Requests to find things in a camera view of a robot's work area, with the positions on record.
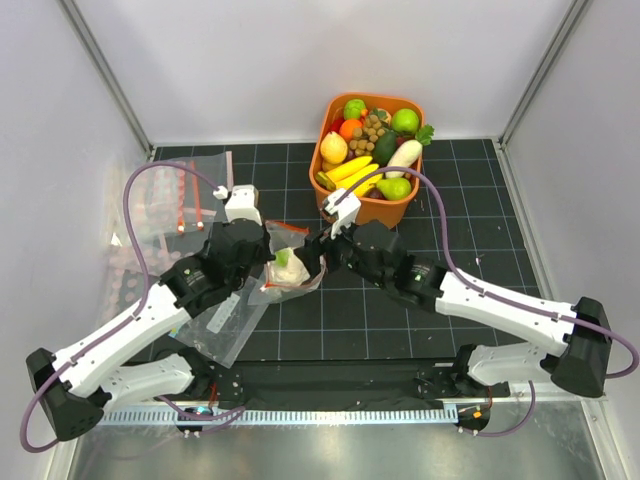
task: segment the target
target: orange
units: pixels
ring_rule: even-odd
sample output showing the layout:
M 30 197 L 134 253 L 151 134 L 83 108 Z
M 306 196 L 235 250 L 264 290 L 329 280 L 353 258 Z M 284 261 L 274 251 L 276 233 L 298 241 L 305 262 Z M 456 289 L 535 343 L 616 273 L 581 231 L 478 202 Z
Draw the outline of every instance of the orange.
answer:
M 345 120 L 340 127 L 340 136 L 344 138 L 348 143 L 353 138 L 353 131 L 356 128 L 362 128 L 362 122 L 360 120 L 358 120 L 357 118 L 350 118 L 349 120 Z

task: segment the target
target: black grid table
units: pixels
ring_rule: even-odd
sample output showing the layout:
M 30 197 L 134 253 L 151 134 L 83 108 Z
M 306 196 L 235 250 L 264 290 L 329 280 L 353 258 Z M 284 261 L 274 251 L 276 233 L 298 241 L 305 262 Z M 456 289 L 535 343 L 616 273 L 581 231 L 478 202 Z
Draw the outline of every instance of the black grid table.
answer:
M 236 185 L 260 190 L 266 219 L 316 230 L 324 225 L 308 179 L 314 144 L 164 147 L 156 159 L 232 151 Z M 452 256 L 464 271 L 497 285 L 539 296 L 533 269 L 489 140 L 435 141 L 424 150 L 424 172 L 445 202 Z M 203 197 L 210 192 L 201 188 Z M 424 188 L 397 226 L 408 249 L 443 258 L 440 219 Z M 170 249 L 193 252 L 205 234 L 168 240 Z M 520 341 L 472 321 L 399 307 L 347 271 L 321 288 L 267 309 L 239 360 L 330 360 L 453 357 L 467 343 Z M 149 356 L 181 346 L 165 337 Z

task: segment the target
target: yellow banana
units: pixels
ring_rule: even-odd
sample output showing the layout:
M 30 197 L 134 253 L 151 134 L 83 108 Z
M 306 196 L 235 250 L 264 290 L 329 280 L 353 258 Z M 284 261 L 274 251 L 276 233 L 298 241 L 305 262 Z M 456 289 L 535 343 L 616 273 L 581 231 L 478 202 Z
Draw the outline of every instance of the yellow banana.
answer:
M 343 163 L 329 172 L 316 173 L 316 181 L 331 191 L 336 190 L 336 184 L 339 181 L 344 180 L 349 175 L 353 175 L 360 169 L 366 167 L 371 163 L 371 160 L 373 160 L 373 157 L 370 155 L 354 158 L 353 160 Z
M 366 167 L 358 170 L 353 175 L 350 175 L 347 178 L 345 178 L 344 180 L 340 180 L 338 183 L 336 183 L 336 190 L 338 190 L 340 188 L 348 189 L 349 187 L 351 187 L 351 185 L 356 183 L 362 177 L 364 177 L 366 175 L 369 175 L 370 173 L 375 172 L 378 168 L 379 168 L 379 165 L 377 163 L 372 163 L 370 165 L 367 165 Z M 358 193 L 356 193 L 356 196 L 362 196 L 362 195 L 365 195 L 366 193 L 368 193 L 369 190 L 371 190 L 371 188 L 373 188 L 373 187 L 370 187 L 368 189 L 367 189 L 367 187 L 369 186 L 370 183 L 371 183 L 371 185 L 375 185 L 375 181 L 376 181 L 375 178 L 372 177 L 367 182 L 365 182 L 362 185 L 360 185 L 356 189 L 356 191 L 364 192 L 364 193 L 362 193 L 361 195 L 358 195 Z

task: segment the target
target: basket of fruit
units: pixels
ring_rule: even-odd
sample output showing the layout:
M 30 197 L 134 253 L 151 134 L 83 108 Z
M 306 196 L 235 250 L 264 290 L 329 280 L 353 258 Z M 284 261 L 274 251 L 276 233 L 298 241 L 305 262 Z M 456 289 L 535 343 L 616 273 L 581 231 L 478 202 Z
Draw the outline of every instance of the basket of fruit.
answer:
M 424 112 L 409 100 L 364 93 L 334 98 L 309 168 L 318 208 L 332 191 L 349 188 L 380 167 L 420 171 L 422 146 L 431 142 L 432 135 L 433 127 L 424 124 Z M 394 227 L 418 188 L 417 178 L 398 172 L 371 177 L 354 190 L 362 202 L 356 222 L 380 220 Z

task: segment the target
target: orange plastic bin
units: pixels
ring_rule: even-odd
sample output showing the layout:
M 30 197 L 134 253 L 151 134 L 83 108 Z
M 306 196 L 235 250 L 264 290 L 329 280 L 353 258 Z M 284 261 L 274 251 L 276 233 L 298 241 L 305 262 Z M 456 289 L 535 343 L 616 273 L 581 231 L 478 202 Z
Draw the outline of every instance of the orange plastic bin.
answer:
M 313 189 L 316 192 L 316 202 L 318 204 L 318 208 L 322 207 L 322 202 L 331 193 L 323 186 L 319 185 L 315 179 L 316 173 L 318 173 L 322 168 L 320 142 L 322 142 L 322 139 L 329 131 L 329 127 L 331 126 L 333 121 L 340 115 L 342 115 L 342 110 L 344 109 L 345 104 L 353 98 L 361 98 L 362 100 L 364 100 L 367 108 L 383 108 L 387 110 L 391 115 L 393 115 L 401 108 L 410 108 L 414 110 L 420 117 L 420 125 L 425 124 L 424 112 L 422 111 L 422 109 L 415 103 L 410 102 L 409 100 L 406 100 L 404 98 L 386 97 L 383 95 L 373 95 L 369 93 L 345 93 L 344 95 L 339 95 L 334 98 L 327 107 L 327 112 L 324 116 L 322 129 L 320 130 L 320 136 L 318 137 L 316 149 L 313 152 L 313 159 L 311 160 L 311 166 L 309 167 L 309 180 L 311 181 L 311 185 L 313 185 Z M 411 168 L 421 171 L 422 157 L 418 158 L 418 160 L 416 160 Z M 411 193 L 407 198 L 404 198 L 402 200 L 391 202 L 388 200 L 361 198 L 360 201 L 362 202 L 362 206 L 360 207 L 358 218 L 356 218 L 356 223 L 361 225 L 371 220 L 380 220 L 388 228 L 395 227 L 398 223 L 400 223 L 400 220 L 402 220 L 404 212 L 409 206 L 409 202 L 411 202 L 411 200 L 413 200 L 418 193 L 418 188 L 420 186 L 420 182 L 418 181 L 418 179 L 412 177 L 411 183 L 413 184 Z

